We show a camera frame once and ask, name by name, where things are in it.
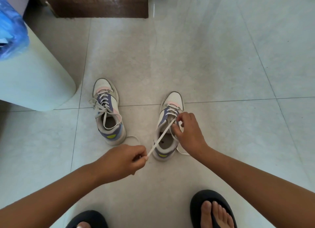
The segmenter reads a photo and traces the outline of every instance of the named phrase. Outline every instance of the insole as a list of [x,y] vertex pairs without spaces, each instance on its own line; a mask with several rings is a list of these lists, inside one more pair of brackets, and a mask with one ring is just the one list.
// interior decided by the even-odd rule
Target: insole
[[159,145],[162,149],[168,149],[172,143],[173,143],[173,137],[170,133],[166,133],[162,140],[159,142]]
[[112,128],[115,125],[116,125],[116,121],[112,116],[106,118],[106,122],[105,122],[106,128]]

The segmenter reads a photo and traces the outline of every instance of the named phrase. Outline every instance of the white sneaker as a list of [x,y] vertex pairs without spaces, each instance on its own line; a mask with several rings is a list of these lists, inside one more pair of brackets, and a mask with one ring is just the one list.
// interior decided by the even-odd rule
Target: white sneaker
[[93,87],[94,109],[97,128],[109,145],[119,145],[126,138],[126,130],[119,114],[119,96],[115,86],[108,79],[98,79]]
[[153,146],[157,142],[158,144],[152,153],[157,160],[166,161],[174,154],[178,146],[178,140],[172,134],[170,126],[172,123],[178,124],[175,119],[183,111],[184,103],[181,95],[178,92],[169,93],[161,104],[160,118],[154,135]]

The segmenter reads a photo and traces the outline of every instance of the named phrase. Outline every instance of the flip-flop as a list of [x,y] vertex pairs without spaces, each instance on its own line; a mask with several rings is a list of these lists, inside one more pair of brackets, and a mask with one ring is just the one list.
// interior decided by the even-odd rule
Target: flip-flop
[[80,222],[89,223],[91,228],[108,228],[106,220],[101,213],[97,211],[84,211],[75,216],[65,228],[77,228]]
[[[212,190],[202,190],[197,192],[191,199],[190,202],[190,217],[192,226],[194,228],[201,228],[200,227],[200,220],[201,220],[201,205],[204,201],[218,202],[223,208],[225,208],[226,212],[232,217],[234,222],[234,228],[237,228],[236,221],[233,215],[233,212],[227,203],[227,201],[221,196],[219,193],[212,191]],[[215,220],[215,217],[211,211],[211,219],[212,219],[212,227],[213,228],[220,228],[218,223]]]

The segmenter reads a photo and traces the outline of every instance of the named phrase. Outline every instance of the white trash can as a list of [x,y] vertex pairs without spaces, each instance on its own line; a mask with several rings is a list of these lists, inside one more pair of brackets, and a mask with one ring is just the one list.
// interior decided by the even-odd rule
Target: white trash can
[[0,100],[37,111],[53,110],[74,95],[76,86],[34,32],[27,29],[29,47],[0,61]]

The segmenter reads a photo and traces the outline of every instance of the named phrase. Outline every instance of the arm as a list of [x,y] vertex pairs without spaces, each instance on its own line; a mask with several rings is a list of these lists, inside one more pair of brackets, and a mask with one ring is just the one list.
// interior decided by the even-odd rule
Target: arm
[[182,147],[212,170],[277,228],[312,227],[315,224],[315,193],[247,165],[205,142],[194,114],[182,113],[184,132],[172,129]]
[[144,146],[120,145],[97,161],[82,166],[60,180],[0,210],[2,227],[50,227],[74,203],[96,187],[120,180],[144,167]]

